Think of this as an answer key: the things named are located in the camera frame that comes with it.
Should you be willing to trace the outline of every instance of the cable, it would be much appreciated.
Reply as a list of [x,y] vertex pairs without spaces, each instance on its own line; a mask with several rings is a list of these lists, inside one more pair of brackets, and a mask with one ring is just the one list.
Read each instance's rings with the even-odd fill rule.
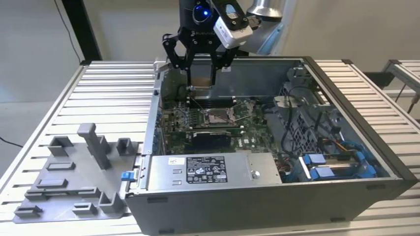
[[281,149],[282,151],[290,156],[293,157],[293,153],[290,151],[288,151],[284,147],[284,140],[288,136],[288,133],[290,131],[290,125],[292,125],[292,116],[293,116],[293,109],[292,109],[292,102],[290,102],[290,98],[288,97],[288,102],[289,102],[289,117],[288,117],[288,123],[286,123],[286,130],[282,134],[282,137],[281,137],[281,141],[280,141],[280,145],[281,145]]
[[322,112],[320,112],[317,114],[317,118],[316,118],[316,122],[314,122],[314,131],[317,131],[317,127],[318,127],[320,122],[321,122],[322,114],[324,114]]
[[414,103],[412,103],[412,104],[409,105],[409,108],[408,108],[408,111],[406,111],[408,114],[409,114],[409,112],[412,112],[413,107],[414,107]]
[[401,96],[401,93],[402,93],[402,91],[404,91],[405,86],[406,86],[406,85],[402,86],[401,91],[400,91],[398,95],[396,96],[394,102],[398,101],[398,98],[400,98],[400,96]]
[[60,14],[61,22],[62,22],[62,25],[64,25],[64,27],[65,27],[65,30],[66,30],[66,33],[68,33],[68,38],[69,38],[69,40],[70,40],[72,48],[73,48],[74,54],[76,54],[76,56],[77,56],[78,64],[80,64],[80,63],[81,63],[81,60],[80,60],[80,57],[78,57],[78,54],[77,54],[77,51],[76,51],[76,48],[74,48],[74,44],[73,44],[73,40],[72,40],[70,31],[68,30],[68,27],[66,27],[65,22],[64,22],[64,19],[62,19],[62,15],[61,15],[61,11],[60,11],[60,8],[58,8],[57,0],[53,0],[53,3],[54,3],[54,7],[57,8],[57,12],[58,12],[58,14]]
[[17,147],[20,147],[20,148],[24,147],[24,146],[21,146],[21,145],[16,144],[16,143],[9,142],[8,140],[5,140],[5,139],[1,138],[1,137],[0,137],[0,140],[1,140],[2,142],[5,142],[6,144],[14,145],[14,146],[17,146]]

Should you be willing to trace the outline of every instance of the aluminum profile table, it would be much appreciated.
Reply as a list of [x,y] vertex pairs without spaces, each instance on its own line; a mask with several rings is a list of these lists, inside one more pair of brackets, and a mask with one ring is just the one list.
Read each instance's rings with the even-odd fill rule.
[[[321,69],[420,178],[420,127],[353,64],[317,61]],[[129,212],[121,219],[14,224],[13,211],[42,168],[54,135],[76,135],[77,124],[94,122],[109,141],[129,137],[144,141],[148,108],[156,74],[152,62],[92,62],[81,66],[0,179],[0,234],[140,235]],[[420,232],[420,184],[396,200],[370,206],[352,222],[193,234],[236,235],[413,235]]]
[[420,60],[389,60],[384,72],[390,72],[420,94]]

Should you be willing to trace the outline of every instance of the blue latch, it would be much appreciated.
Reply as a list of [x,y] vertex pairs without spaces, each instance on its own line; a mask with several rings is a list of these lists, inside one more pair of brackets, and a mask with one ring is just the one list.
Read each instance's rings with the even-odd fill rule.
[[134,181],[133,171],[125,171],[121,173],[121,181]]
[[370,165],[366,165],[364,172],[357,174],[360,178],[374,178],[374,175],[376,175],[376,170],[373,166]]
[[302,161],[305,165],[324,165],[325,164],[325,157],[322,154],[306,154],[302,156]]

